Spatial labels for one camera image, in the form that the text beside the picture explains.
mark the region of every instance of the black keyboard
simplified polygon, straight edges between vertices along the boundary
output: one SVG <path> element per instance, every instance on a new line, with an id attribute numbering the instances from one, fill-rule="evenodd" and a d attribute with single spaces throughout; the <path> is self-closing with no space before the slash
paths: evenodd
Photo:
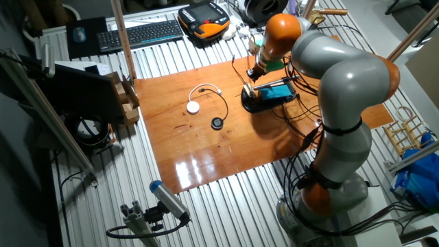
<path id="1" fill-rule="evenodd" d="M 177 21 L 161 21 L 130 27 L 126 29 L 128 40 L 131 48 L 140 48 L 148 45 L 157 45 L 183 37 L 180 26 Z M 101 52 L 120 51 L 122 44 L 119 38 L 119 32 L 110 31 L 98 33 L 97 42 Z"/>

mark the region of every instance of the wooden table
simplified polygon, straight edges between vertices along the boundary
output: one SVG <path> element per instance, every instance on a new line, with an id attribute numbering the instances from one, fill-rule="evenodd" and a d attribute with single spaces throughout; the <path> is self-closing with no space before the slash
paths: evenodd
<path id="1" fill-rule="evenodd" d="M 248 82 L 246 70 L 253 64 L 253 56 L 235 60 L 236 69 Z M 271 72 L 257 84 L 282 77 L 283 70 Z M 305 79 L 316 86 L 320 82 Z M 212 118 L 226 114 L 226 105 L 218 95 L 196 90 L 192 99 L 200 104 L 200 112 L 190 115 L 186 111 L 189 92 L 201 83 L 219 87 L 228 103 L 229 114 L 219 131 L 211 127 Z M 244 110 L 240 98 L 243 85 L 231 62 L 135 80 L 134 86 L 161 179 L 174 193 L 286 158 L 302 143 L 302 138 L 272 111 L 250 114 Z M 297 91 L 308 108 L 318 104 L 317 97 Z M 292 117 L 304 112 L 297 100 L 288 103 L 287 109 Z M 274 111 L 282 114 L 280 108 Z M 382 104 L 367 108 L 362 117 L 370 128 L 393 121 Z M 292 123 L 307 134 L 316 127 L 316 119 L 307 114 Z"/>

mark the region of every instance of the monitor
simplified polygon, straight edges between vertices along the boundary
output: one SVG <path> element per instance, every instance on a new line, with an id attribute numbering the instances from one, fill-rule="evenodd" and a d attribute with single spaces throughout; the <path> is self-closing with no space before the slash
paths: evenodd
<path id="1" fill-rule="evenodd" d="M 41 60 L 20 56 L 27 65 L 41 68 Z M 0 70 L 2 78 L 5 71 Z M 37 79 L 37 84 L 50 104 L 62 113 L 77 113 L 84 118 L 98 118 L 103 123 L 124 124 L 125 115 L 113 91 L 112 79 L 90 72 L 55 66 L 53 78 Z M 0 92 L 18 101 L 24 99 L 12 80 L 3 80 Z"/>

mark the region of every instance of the robotic arm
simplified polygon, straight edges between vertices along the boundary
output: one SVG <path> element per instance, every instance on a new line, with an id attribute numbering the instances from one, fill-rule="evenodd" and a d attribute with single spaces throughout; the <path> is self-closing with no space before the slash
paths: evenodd
<path id="1" fill-rule="evenodd" d="M 269 62 L 291 51 L 292 66 L 320 79 L 318 101 L 325 131 L 309 168 L 312 176 L 307 174 L 303 179 L 301 197 L 294 201 L 307 220 L 318 222 L 352 209 L 367 198 L 367 186 L 355 173 L 367 159 L 372 143 L 361 113 L 394 94 L 399 70 L 382 57 L 309 30 L 310 26 L 292 15 L 273 16 L 248 75 L 257 80 L 269 73 Z"/>

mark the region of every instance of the wooden block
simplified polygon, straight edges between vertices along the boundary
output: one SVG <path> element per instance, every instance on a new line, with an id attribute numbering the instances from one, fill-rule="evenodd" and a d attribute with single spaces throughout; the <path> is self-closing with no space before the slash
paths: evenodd
<path id="1" fill-rule="evenodd" d="M 421 149 L 420 142 L 418 141 L 418 139 L 414 135 L 412 128 L 409 126 L 409 124 L 408 124 L 409 122 L 410 121 L 403 122 L 403 127 L 407 133 L 408 138 L 410 139 L 410 142 L 413 143 L 416 148 Z"/>
<path id="2" fill-rule="evenodd" d="M 137 98 L 136 93 L 134 92 L 130 83 L 128 82 L 128 80 L 125 78 L 124 75 L 123 75 L 123 80 L 121 83 L 122 83 L 124 91 L 126 92 L 126 95 L 127 95 L 127 98 L 131 104 L 131 107 L 133 109 L 139 107 L 139 99 Z"/>
<path id="3" fill-rule="evenodd" d="M 123 104 L 122 106 L 126 113 L 132 110 L 131 104 Z"/>
<path id="4" fill-rule="evenodd" d="M 128 103 L 128 98 L 125 93 L 125 90 L 123 89 L 122 83 L 116 82 L 116 90 L 117 90 L 117 94 L 119 95 L 119 101 L 122 104 Z"/>
<path id="5" fill-rule="evenodd" d="M 389 138 L 390 143 L 393 145 L 393 148 L 396 150 L 396 152 L 398 152 L 399 156 L 402 156 L 404 154 L 403 148 L 397 144 L 398 140 L 396 140 L 396 138 L 393 137 L 393 131 L 389 127 L 383 129 L 385 134 Z"/>
<path id="6" fill-rule="evenodd" d="M 139 109 L 135 108 L 134 110 L 126 112 L 126 118 L 128 120 L 128 125 L 135 124 L 140 118 Z"/>

